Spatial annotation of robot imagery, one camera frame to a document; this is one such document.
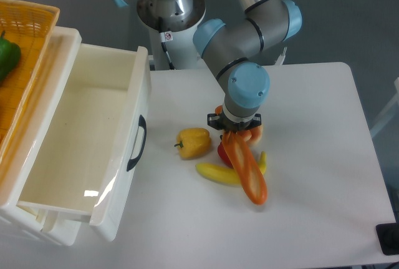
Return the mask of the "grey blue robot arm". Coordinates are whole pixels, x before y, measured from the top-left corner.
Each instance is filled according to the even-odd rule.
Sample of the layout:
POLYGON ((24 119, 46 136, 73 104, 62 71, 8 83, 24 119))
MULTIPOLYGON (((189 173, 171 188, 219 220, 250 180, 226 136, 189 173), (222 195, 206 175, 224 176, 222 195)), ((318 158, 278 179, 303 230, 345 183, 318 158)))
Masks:
POLYGON ((302 14, 290 0, 239 0, 244 21, 228 27, 205 20, 204 0, 114 0, 132 6, 149 37, 155 69, 189 69, 203 60, 224 92, 222 109, 208 125, 237 132, 261 125, 259 107, 270 80, 250 61, 260 52, 299 32, 302 14))

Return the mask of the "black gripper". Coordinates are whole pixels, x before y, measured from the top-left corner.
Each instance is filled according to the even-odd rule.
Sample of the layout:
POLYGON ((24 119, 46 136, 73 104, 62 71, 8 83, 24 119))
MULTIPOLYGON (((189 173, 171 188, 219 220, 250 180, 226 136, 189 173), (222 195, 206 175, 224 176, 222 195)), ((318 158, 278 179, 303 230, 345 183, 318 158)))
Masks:
POLYGON ((207 125, 213 129, 222 129, 231 132, 238 132, 242 130, 251 130, 253 128, 262 125, 261 114, 254 114, 253 118, 250 119, 239 119, 233 121, 227 117, 223 112, 219 115, 216 113, 210 113, 207 115, 207 125))

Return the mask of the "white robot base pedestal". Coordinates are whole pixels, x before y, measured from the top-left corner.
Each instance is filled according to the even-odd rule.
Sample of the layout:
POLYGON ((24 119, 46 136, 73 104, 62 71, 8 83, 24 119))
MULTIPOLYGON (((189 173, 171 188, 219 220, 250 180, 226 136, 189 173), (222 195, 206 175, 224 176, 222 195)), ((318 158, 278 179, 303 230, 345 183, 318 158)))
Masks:
POLYGON ((137 13, 148 29, 155 70, 196 68, 193 35, 206 13, 204 0, 139 0, 137 13))

